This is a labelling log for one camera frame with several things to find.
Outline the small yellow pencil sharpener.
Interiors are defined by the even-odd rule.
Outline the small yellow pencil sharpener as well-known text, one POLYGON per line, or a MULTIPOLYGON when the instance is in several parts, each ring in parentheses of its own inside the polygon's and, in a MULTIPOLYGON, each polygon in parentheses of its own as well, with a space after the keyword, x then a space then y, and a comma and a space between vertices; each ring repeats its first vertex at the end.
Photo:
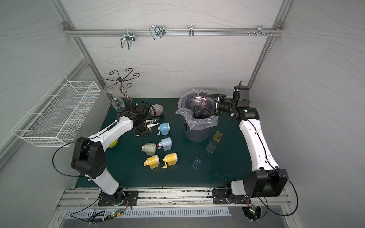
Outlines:
POLYGON ((147 158, 144 162, 144 167, 148 166, 150 167, 150 169, 157 168, 159 167, 159 165, 160 165, 160 159, 158 155, 151 156, 147 158))

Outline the yellow transparent shavings tray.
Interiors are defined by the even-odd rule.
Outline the yellow transparent shavings tray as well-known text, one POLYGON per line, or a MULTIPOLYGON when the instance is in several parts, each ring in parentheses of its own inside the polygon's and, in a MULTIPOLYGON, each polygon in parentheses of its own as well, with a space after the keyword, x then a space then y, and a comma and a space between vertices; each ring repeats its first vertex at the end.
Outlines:
POLYGON ((213 136, 213 140, 219 143, 221 141, 222 137, 223 137, 223 133, 217 131, 215 133, 215 135, 213 136))

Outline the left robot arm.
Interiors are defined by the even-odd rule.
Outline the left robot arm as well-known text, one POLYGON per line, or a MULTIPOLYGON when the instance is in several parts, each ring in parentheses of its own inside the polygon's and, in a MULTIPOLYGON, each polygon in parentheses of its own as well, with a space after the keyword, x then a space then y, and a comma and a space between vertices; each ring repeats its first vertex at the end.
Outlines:
POLYGON ((117 119, 100 132, 89 137, 80 137, 58 148, 52 156, 52 166, 63 176, 75 177, 61 172, 55 165, 57 152, 74 144, 71 168, 79 173, 79 177, 88 178, 100 188, 102 201, 107 205, 118 206, 125 200, 125 195, 123 186, 107 170, 106 150, 129 131, 134 131, 137 137, 144 137, 150 135, 152 127, 158 125, 160 121, 156 116, 156 109, 146 101, 139 102, 132 110, 119 113, 117 119))

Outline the light blue pencil sharpener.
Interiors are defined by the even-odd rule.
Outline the light blue pencil sharpener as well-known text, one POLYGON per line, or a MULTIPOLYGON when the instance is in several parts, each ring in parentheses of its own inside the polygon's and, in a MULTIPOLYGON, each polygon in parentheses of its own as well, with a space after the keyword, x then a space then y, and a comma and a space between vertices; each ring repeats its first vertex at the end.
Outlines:
POLYGON ((169 123, 161 123, 158 126, 158 134, 157 135, 168 135, 170 132, 170 124, 169 123))

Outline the red transparent shavings tray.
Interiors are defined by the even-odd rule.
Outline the red transparent shavings tray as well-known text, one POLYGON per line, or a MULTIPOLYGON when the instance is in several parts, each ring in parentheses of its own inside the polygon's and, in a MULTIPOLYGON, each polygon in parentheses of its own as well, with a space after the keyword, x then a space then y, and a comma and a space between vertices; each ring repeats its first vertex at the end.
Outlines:
POLYGON ((196 96, 194 99, 195 106, 206 107, 208 103, 208 98, 203 96, 196 96))

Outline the grey green pencil sharpener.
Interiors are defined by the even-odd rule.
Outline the grey green pencil sharpener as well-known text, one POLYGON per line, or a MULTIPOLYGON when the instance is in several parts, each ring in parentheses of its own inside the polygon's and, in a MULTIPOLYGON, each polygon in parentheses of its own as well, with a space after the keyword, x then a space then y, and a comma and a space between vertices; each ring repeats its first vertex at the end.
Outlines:
POLYGON ((146 143, 141 146, 141 151, 146 153, 147 156, 154 156, 157 150, 157 145, 155 143, 146 143))

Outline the yellow white pencil sharpener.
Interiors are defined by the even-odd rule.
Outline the yellow white pencil sharpener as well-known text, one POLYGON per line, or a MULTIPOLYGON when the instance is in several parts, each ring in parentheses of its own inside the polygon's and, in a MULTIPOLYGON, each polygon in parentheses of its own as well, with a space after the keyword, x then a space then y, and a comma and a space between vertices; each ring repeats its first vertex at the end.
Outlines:
POLYGON ((163 158, 164 166, 163 169, 166 169, 168 166, 176 165, 178 162, 178 156, 177 153, 171 153, 166 155, 163 158))

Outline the bright blue shavings tray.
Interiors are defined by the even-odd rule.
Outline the bright blue shavings tray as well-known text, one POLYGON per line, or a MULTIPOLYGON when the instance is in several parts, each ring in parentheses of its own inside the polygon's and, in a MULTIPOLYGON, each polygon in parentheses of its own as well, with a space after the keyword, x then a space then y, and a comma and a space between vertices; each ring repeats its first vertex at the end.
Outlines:
POLYGON ((192 167, 195 169, 200 169, 201 165, 202 165, 202 160, 196 157, 192 163, 192 167))

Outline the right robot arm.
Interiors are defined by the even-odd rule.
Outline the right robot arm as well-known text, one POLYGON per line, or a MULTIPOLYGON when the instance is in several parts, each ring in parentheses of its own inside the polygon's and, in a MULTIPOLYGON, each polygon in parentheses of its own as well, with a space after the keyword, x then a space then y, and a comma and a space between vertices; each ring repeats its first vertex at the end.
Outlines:
POLYGON ((228 113, 236 119, 250 153, 252 172, 242 180, 231 181, 228 195, 259 199, 278 197, 291 180, 288 172, 279 168, 269 150, 258 111, 250 106, 249 91, 247 86, 238 84, 233 88, 232 98, 223 94, 204 96, 212 105, 203 107, 213 116, 228 113))

